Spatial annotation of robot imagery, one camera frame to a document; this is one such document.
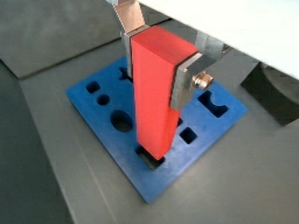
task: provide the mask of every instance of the blue board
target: blue board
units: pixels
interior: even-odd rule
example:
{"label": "blue board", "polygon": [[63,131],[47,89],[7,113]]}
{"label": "blue board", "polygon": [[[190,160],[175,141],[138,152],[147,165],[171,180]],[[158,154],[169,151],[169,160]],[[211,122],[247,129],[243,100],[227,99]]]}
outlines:
{"label": "blue board", "polygon": [[210,91],[195,91],[182,110],[182,120],[165,158],[150,167],[137,141],[134,85],[125,76],[127,59],[94,73],[67,90],[67,95],[98,139],[147,203],[179,178],[247,108],[218,82]]}

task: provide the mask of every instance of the gold screw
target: gold screw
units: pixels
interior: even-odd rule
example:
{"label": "gold screw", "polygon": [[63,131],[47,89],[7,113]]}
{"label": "gold screw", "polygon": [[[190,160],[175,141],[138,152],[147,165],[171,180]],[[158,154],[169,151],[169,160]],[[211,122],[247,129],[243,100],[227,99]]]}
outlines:
{"label": "gold screw", "polygon": [[193,76],[191,84],[195,88],[202,89],[206,91],[214,82],[214,78],[207,74],[207,72],[202,72]]}

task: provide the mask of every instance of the hole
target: hole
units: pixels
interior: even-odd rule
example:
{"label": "hole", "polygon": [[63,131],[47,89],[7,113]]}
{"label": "hole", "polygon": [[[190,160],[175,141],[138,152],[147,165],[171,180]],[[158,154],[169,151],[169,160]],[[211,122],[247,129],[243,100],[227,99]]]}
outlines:
{"label": "hole", "polygon": [[147,164],[151,170],[155,170],[165,162],[165,157],[157,160],[143,146],[139,146],[137,148],[135,153],[143,159],[145,163]]}
{"label": "hole", "polygon": [[99,105],[107,105],[110,102],[110,97],[109,95],[103,94],[99,98],[98,98],[98,104]]}
{"label": "hole", "polygon": [[187,129],[182,132],[181,137],[182,137],[182,140],[183,140],[187,144],[190,144],[190,143],[195,140],[195,138],[198,137],[198,135],[195,134],[195,132],[193,131],[191,128],[187,128]]}
{"label": "hole", "polygon": [[179,118],[179,121],[178,121],[178,127],[183,124],[183,119]]}
{"label": "hole", "polygon": [[117,110],[111,115],[111,123],[118,131],[129,132],[134,128],[134,122],[127,112]]}
{"label": "hole", "polygon": [[229,107],[226,105],[218,106],[211,102],[211,91],[206,91],[201,95],[199,101],[217,117],[222,117],[227,113]]}
{"label": "hole", "polygon": [[127,68],[126,67],[121,67],[119,68],[119,71],[122,72],[122,76],[121,76],[121,80],[125,81],[125,80],[130,80],[131,82],[134,82],[134,79],[129,76],[127,74]]}
{"label": "hole", "polygon": [[98,90],[101,89],[99,84],[93,81],[89,85],[87,85],[87,90],[91,94],[94,94]]}

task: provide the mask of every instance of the black square hole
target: black square hole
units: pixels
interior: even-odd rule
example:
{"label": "black square hole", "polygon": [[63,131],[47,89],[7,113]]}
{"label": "black square hole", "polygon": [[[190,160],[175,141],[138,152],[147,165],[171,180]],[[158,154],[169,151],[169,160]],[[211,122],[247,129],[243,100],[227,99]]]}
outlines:
{"label": "black square hole", "polygon": [[87,90],[89,90],[89,92],[90,92],[91,94],[94,94],[97,91],[99,91],[99,89],[101,89],[101,86],[99,86],[99,84],[98,84],[95,81],[93,81],[93,82],[87,85]]}
{"label": "black square hole", "polygon": [[143,159],[145,163],[147,164],[151,170],[155,170],[165,162],[165,157],[157,160],[143,146],[139,146],[137,148],[135,153]]}
{"label": "black square hole", "polygon": [[179,118],[179,121],[178,121],[178,127],[183,124],[183,119]]}
{"label": "black square hole", "polygon": [[187,129],[182,132],[181,137],[182,137],[182,140],[183,140],[187,144],[190,144],[190,143],[195,140],[195,138],[198,137],[198,135],[195,134],[195,132],[193,131],[191,128],[187,128]]}

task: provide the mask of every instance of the red rectangular prism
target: red rectangular prism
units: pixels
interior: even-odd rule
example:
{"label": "red rectangular prism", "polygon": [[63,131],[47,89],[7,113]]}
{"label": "red rectangular prism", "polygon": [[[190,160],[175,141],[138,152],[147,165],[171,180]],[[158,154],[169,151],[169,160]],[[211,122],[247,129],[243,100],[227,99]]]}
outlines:
{"label": "red rectangular prism", "polygon": [[177,67],[195,46],[159,26],[131,38],[138,142],[161,159],[171,149],[181,116],[171,108]]}

